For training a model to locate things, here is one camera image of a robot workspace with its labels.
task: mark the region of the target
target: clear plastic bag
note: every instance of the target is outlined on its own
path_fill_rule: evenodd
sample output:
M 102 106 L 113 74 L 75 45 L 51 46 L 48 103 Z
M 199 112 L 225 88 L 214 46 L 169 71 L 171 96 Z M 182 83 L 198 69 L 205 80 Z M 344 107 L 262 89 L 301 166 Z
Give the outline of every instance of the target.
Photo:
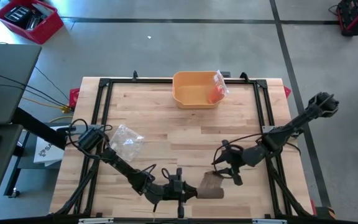
M 122 124 L 110 139 L 109 144 L 119 157 L 130 162 L 142 149 L 143 141 L 143 136 Z
M 213 82 L 214 86 L 208 97 L 209 103 L 211 104 L 215 104 L 216 102 L 221 101 L 225 96 L 229 94 L 229 90 L 224 83 L 224 78 L 221 74 L 221 71 L 216 71 L 216 74 L 213 77 Z

